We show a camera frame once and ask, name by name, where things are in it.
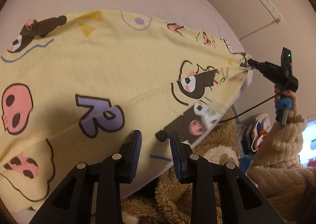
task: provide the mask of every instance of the power strip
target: power strip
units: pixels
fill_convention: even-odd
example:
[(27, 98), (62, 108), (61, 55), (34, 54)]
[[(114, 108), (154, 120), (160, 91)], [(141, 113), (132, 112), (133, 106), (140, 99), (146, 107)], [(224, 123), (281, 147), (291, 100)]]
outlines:
[(273, 16), (274, 20), (277, 20), (279, 18), (277, 21), (277, 24), (284, 21), (283, 16), (270, 0), (260, 0), (260, 1), (266, 7), (269, 13)]

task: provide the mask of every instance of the yellow triangle print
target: yellow triangle print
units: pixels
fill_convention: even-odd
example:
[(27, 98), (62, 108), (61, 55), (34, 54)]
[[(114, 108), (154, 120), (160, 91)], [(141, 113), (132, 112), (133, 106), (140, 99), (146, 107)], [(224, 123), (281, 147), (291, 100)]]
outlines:
[(94, 27), (84, 24), (84, 23), (78, 23), (84, 37), (88, 38), (90, 34), (95, 30)]
[(94, 20), (94, 21), (103, 21), (102, 14), (101, 14), (100, 10), (89, 11), (89, 12), (81, 15), (79, 18), (91, 19), (91, 20)]

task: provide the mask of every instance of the black cable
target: black cable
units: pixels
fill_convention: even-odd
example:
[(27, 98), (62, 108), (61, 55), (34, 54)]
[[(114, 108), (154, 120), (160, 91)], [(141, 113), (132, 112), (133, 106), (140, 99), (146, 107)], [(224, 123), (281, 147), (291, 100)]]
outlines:
[(284, 86), (284, 89), (282, 89), (278, 94), (275, 94), (274, 96), (272, 96), (272, 97), (266, 99), (265, 101), (262, 101), (261, 103), (259, 103), (259, 104), (255, 105), (255, 106), (253, 106), (252, 108), (247, 109), (246, 111), (242, 112), (241, 114), (238, 114), (238, 115), (236, 115), (236, 116), (234, 116), (234, 117), (231, 117), (231, 118), (229, 118), (229, 119), (220, 121), (219, 123), (224, 123), (224, 122), (228, 122), (228, 121), (234, 120), (234, 119), (236, 119), (237, 117), (240, 117), (241, 115), (243, 115), (243, 114), (245, 114), (245, 113), (251, 111), (252, 109), (255, 109), (256, 107), (258, 107), (258, 106), (264, 104), (265, 102), (268, 102), (268, 101), (271, 100), (272, 98), (275, 98), (277, 95), (280, 95), (280, 96), (281, 96), (282, 93), (283, 93), (283, 91), (284, 91), (284, 90), (286, 89), (286, 87), (289, 85), (290, 80), (291, 80), (291, 77), (292, 77), (292, 73), (290, 73), (290, 77), (289, 77), (289, 79), (288, 79), (287, 84)]
[(242, 112), (241, 114), (238, 114), (238, 115), (236, 115), (236, 116), (234, 116), (234, 117), (231, 117), (231, 118), (229, 118), (229, 119), (220, 121), (219, 123), (224, 123), (224, 122), (228, 122), (228, 121), (230, 121), (230, 120), (233, 120), (233, 119), (235, 119), (235, 118), (237, 118), (237, 117), (239, 117), (239, 116), (241, 116), (241, 115), (243, 115), (243, 114), (249, 112), (250, 110), (252, 110), (252, 109), (254, 109), (254, 108), (256, 108), (256, 107), (258, 107), (258, 106), (264, 104), (265, 102), (268, 102), (269, 100), (275, 98), (276, 95), (273, 95), (272, 97), (266, 99), (265, 101), (262, 101), (261, 103), (259, 103), (259, 104), (255, 105), (255, 106), (253, 106), (252, 108), (249, 108), (248, 110)]

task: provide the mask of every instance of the handheld device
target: handheld device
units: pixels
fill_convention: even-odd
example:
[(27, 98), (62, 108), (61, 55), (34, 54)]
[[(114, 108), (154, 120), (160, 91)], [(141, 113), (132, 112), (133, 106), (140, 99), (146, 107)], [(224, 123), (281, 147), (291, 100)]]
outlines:
[[(253, 59), (248, 60), (248, 64), (263, 74), (264, 77), (277, 84), (280, 91), (298, 89), (298, 79), (292, 74), (292, 53), (289, 49), (283, 48), (281, 54), (281, 66), (270, 62), (257, 62)], [(276, 121), (286, 125), (289, 111), (292, 109), (292, 100), (281, 94), (280, 100), (276, 102)]]

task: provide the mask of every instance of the wall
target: wall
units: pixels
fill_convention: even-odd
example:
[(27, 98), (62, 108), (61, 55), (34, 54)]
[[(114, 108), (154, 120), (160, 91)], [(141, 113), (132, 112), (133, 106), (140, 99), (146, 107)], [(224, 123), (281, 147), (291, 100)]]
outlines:
[[(223, 16), (238, 38), (273, 21), (259, 0), (208, 0)], [(316, 113), (316, 13), (308, 0), (271, 0), (285, 22), (274, 23), (241, 40), (247, 53), (258, 61), (280, 64), (282, 48), (292, 51), (293, 74), (299, 80), (297, 92), (300, 113)], [(273, 95), (273, 84), (254, 72), (247, 90), (236, 102), (239, 113)], [(274, 121), (274, 102), (270, 101), (245, 114), (241, 120), (266, 112)]]

